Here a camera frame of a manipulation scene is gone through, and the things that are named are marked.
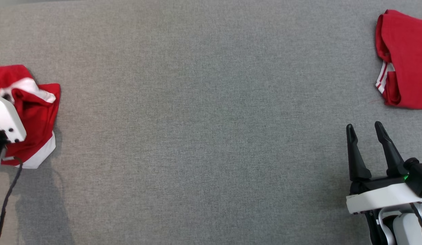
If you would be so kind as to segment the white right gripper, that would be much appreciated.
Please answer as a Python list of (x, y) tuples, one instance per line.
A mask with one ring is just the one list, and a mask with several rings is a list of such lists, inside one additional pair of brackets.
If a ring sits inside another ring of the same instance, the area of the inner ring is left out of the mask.
[(346, 206), (350, 214), (422, 202), (405, 183), (408, 171), (404, 160), (383, 124), (375, 122), (378, 141), (382, 144), (387, 163), (386, 177), (372, 178), (357, 146), (358, 138), (352, 124), (346, 126), (350, 194)]

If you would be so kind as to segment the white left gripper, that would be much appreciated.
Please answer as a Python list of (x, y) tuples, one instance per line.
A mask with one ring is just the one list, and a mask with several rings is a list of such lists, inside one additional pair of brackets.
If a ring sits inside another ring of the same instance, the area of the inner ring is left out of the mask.
[(14, 105), (0, 96), (0, 131), (4, 131), (12, 143), (23, 142), (27, 132)]

